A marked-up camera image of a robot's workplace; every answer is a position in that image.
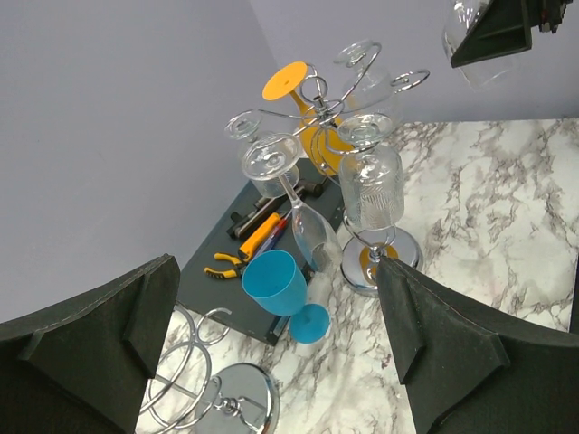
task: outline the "pliers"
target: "pliers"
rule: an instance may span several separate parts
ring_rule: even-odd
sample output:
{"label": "pliers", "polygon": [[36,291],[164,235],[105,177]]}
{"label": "pliers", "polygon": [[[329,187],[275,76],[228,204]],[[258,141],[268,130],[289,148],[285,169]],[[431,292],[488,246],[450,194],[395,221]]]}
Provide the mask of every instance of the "pliers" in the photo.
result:
{"label": "pliers", "polygon": [[227,260],[233,264],[233,269],[221,271],[219,269],[204,268],[204,273],[210,278],[240,278],[243,275],[243,270],[247,264],[252,260],[253,255],[260,247],[260,245],[268,238],[271,231],[280,222],[281,216],[274,212],[268,219],[261,224],[261,226],[247,239],[246,242],[239,248],[238,256],[228,255],[227,253],[217,252],[214,254],[216,260]]}
{"label": "pliers", "polygon": [[228,255],[227,253],[215,253],[214,259],[216,260],[228,260],[233,264],[233,269],[227,269],[226,271],[220,271],[219,269],[210,269],[209,267],[204,268],[204,272],[210,278],[240,278],[243,274],[243,269],[247,267],[247,262],[241,261],[239,258]]}

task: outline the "textured glass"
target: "textured glass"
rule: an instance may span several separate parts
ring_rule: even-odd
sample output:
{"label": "textured glass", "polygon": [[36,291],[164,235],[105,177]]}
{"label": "textured glass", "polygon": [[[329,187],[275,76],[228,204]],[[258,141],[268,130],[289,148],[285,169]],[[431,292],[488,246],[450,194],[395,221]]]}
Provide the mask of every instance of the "textured glass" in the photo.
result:
{"label": "textured glass", "polygon": [[402,160],[391,147],[378,145],[344,157],[339,177],[346,215],[357,228],[383,229],[402,218]]}

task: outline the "chrome base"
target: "chrome base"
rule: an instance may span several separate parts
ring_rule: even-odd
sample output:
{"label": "chrome base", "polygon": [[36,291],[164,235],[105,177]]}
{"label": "chrome base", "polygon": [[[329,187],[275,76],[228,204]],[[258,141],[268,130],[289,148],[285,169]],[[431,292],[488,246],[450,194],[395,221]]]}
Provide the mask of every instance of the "chrome base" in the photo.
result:
{"label": "chrome base", "polygon": [[[237,363],[218,372],[221,380],[219,408],[213,408],[197,422],[199,434],[271,434],[280,415],[280,398],[271,377],[258,366]],[[207,390],[205,395],[214,394]],[[206,396],[213,401],[214,396]],[[195,410],[201,416],[204,408]]]}
{"label": "chrome base", "polygon": [[[381,231],[361,231],[358,235],[369,243],[379,243],[384,242],[392,230],[392,228],[388,228]],[[388,256],[398,258],[418,270],[422,267],[420,246],[410,233],[398,227],[394,242],[388,247]],[[342,275],[357,294],[365,297],[378,297],[378,287],[365,272],[371,261],[369,249],[360,241],[352,238],[344,248]],[[372,268],[371,272],[375,275],[375,267]]]}

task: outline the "wine glass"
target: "wine glass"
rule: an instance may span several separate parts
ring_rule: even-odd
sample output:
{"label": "wine glass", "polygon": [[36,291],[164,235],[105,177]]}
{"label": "wine glass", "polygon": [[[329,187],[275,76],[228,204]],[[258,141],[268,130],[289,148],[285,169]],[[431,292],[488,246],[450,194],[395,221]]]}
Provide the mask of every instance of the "wine glass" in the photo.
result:
{"label": "wine glass", "polygon": [[252,180],[277,181],[275,188],[282,188],[291,201],[291,228],[299,251],[314,271],[331,274],[342,260],[336,233],[319,212],[298,198],[285,175],[298,155],[299,142],[294,136],[273,134],[250,147],[243,156],[242,170]]}
{"label": "wine glass", "polygon": [[354,291],[369,297],[377,297],[375,271],[381,257],[416,268],[421,258],[412,235],[395,226],[404,214],[402,158],[382,143],[394,128],[389,117],[373,113],[354,115],[337,129],[354,146],[339,168],[344,224],[354,237],[344,248],[342,273]]}
{"label": "wine glass", "polygon": [[290,316],[289,332],[302,344],[326,335],[330,319],[318,304],[306,304],[308,284],[293,257],[269,250],[250,262],[242,278],[243,290],[261,307],[277,316]]}

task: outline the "chrome wire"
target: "chrome wire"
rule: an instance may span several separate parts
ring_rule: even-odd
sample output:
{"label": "chrome wire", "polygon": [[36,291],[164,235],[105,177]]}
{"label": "chrome wire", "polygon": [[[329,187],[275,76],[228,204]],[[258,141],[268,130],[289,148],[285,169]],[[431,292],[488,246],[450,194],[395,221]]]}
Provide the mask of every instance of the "chrome wire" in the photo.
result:
{"label": "chrome wire", "polygon": [[[186,348],[185,356],[181,360],[176,371],[171,375],[171,378],[167,379],[163,375],[156,373],[155,378],[147,383],[146,393],[145,393],[146,402],[141,406],[140,411],[139,411],[139,414],[142,414],[145,411],[149,411],[149,413],[151,414],[151,416],[153,417],[155,422],[158,423],[162,427],[160,430],[155,431],[155,434],[164,434],[172,429],[175,429],[175,430],[189,429],[189,428],[193,427],[199,420],[201,420],[203,418],[203,416],[205,416],[205,414],[207,414],[209,412],[209,410],[211,410],[211,409],[222,410],[223,409],[223,400],[231,400],[228,398],[223,398],[223,396],[221,395],[221,378],[219,378],[218,376],[213,376],[213,377],[211,376],[211,371],[212,371],[211,355],[207,351],[207,347],[212,346],[214,344],[218,344],[219,342],[221,342],[229,333],[230,328],[226,327],[219,336],[217,336],[215,339],[211,339],[211,340],[204,340],[200,336],[200,334],[201,334],[200,332],[202,329],[202,325],[207,318],[211,318],[212,316],[216,315],[217,313],[225,313],[227,315],[230,315],[232,313],[232,311],[229,309],[226,309],[226,308],[222,308],[222,307],[213,309],[213,310],[207,312],[205,315],[203,315],[201,317],[201,319],[199,320],[199,322],[197,324],[195,324],[195,321],[191,317],[191,314],[184,307],[177,304],[177,305],[175,305],[174,310],[176,312],[180,313],[185,318],[185,321],[187,322],[187,326],[189,329],[189,337],[188,337],[188,339],[184,340],[183,342],[180,342],[178,344],[174,344],[174,345],[170,346],[169,348],[167,348],[161,354],[161,357],[159,359],[159,364],[161,364],[170,354],[172,354],[173,352],[175,352],[181,348]],[[185,367],[187,366],[188,362],[190,361],[191,355],[192,355],[194,349],[197,349],[201,352],[203,359],[204,359],[204,362],[205,362],[204,380],[203,380],[203,384],[201,385],[199,393],[193,393],[193,392],[187,390],[185,387],[176,383],[177,380],[180,378],[180,376],[185,371]],[[161,388],[161,390],[155,394],[153,394],[151,391],[151,385],[154,381],[161,382],[163,384],[163,387]],[[203,399],[203,396],[207,390],[209,382],[214,383],[215,388],[216,388],[215,396],[210,401]],[[176,420],[169,422],[168,420],[163,419],[158,414],[157,409],[155,408],[155,404],[157,404],[166,395],[166,393],[171,389],[173,389],[177,392],[183,393],[185,396],[188,396],[193,401],[184,410],[181,411],[181,414],[176,418]],[[200,414],[198,414],[194,420],[190,420],[186,423],[182,423],[184,420],[186,420],[193,413],[193,411],[197,408],[197,406],[200,402],[205,404],[204,410]]]}
{"label": "chrome wire", "polygon": [[[323,153],[321,152],[322,149],[320,148],[321,144],[320,144],[319,136],[320,136],[320,134],[322,134],[322,132],[325,133],[325,139],[324,139],[325,148],[328,151],[330,151],[334,154],[340,155],[340,156],[359,154],[359,153],[365,152],[368,149],[371,149],[372,147],[377,145],[377,143],[376,143],[376,144],[372,144],[370,146],[353,147],[353,149],[348,150],[348,151],[340,151],[338,149],[331,147],[330,142],[329,142],[329,130],[333,129],[334,131],[336,131],[336,134],[337,134],[336,120],[340,115],[354,113],[356,111],[359,111],[360,109],[365,109],[365,108],[356,108],[356,109],[352,109],[352,110],[346,109],[346,99],[357,88],[357,86],[360,84],[360,81],[365,77],[365,75],[367,74],[370,67],[374,64],[376,58],[378,57],[378,55],[382,51],[382,44],[379,42],[373,42],[370,49],[371,48],[374,48],[375,52],[370,56],[368,64],[362,69],[362,71],[358,75],[354,84],[352,84],[352,86],[350,86],[350,88],[346,92],[344,92],[344,94],[340,98],[338,98],[338,99],[326,99],[327,91],[328,91],[327,81],[319,75],[318,70],[316,69],[316,67],[314,65],[312,65],[311,63],[306,63],[306,65],[310,69],[310,73],[298,85],[298,94],[301,97],[301,99],[304,102],[309,103],[311,105],[311,107],[309,107],[308,110],[306,110],[306,112],[303,115],[301,115],[301,116],[287,115],[284,113],[278,113],[275,111],[265,110],[262,108],[256,109],[260,113],[263,113],[266,115],[272,115],[272,116],[277,116],[280,118],[290,118],[290,119],[299,120],[303,124],[303,126],[299,127],[297,130],[295,130],[292,133],[293,136],[295,136],[295,137],[298,137],[301,133],[303,133],[306,129],[308,129],[310,127],[318,127],[318,130],[312,136],[311,143],[309,143],[309,144],[303,144],[302,143],[302,145],[309,147],[309,150],[311,153],[312,163],[319,169],[320,172],[322,172],[323,174],[326,174],[326,176],[328,178],[330,178],[330,180],[334,184],[339,185],[339,183],[331,175],[329,175],[329,173],[327,172],[328,169],[332,170],[332,172],[334,171],[334,169],[327,162],[326,158],[324,157]],[[370,49],[368,49],[367,52],[360,55],[358,58],[349,62],[347,67],[348,68],[352,67],[352,66],[356,65],[357,63],[359,63],[360,61],[362,61],[364,58],[367,58],[370,55],[369,54]],[[410,83],[410,77],[412,77],[414,75],[419,76],[419,78],[418,78],[418,80],[415,80],[414,82]],[[397,88],[394,91],[394,93],[400,93],[400,92],[403,92],[405,90],[409,90],[409,89],[412,89],[412,88],[418,86],[423,81],[428,79],[429,76],[430,76],[430,71],[428,71],[428,70],[408,71],[404,74],[397,76],[394,80],[391,81],[390,85],[394,88]],[[314,80],[316,82],[316,90],[318,91],[318,94],[313,99],[306,97],[306,95],[304,93],[304,85],[309,80]],[[382,101],[388,99],[389,97],[390,97],[390,95],[388,95],[382,99],[375,100],[372,103],[370,103],[368,105],[368,107],[373,106],[375,104],[378,104],[379,102],[382,102]],[[247,112],[251,112],[251,110],[244,111],[241,114],[244,114]],[[314,152],[313,152],[314,149],[316,149],[318,151],[319,158],[314,156]]]}

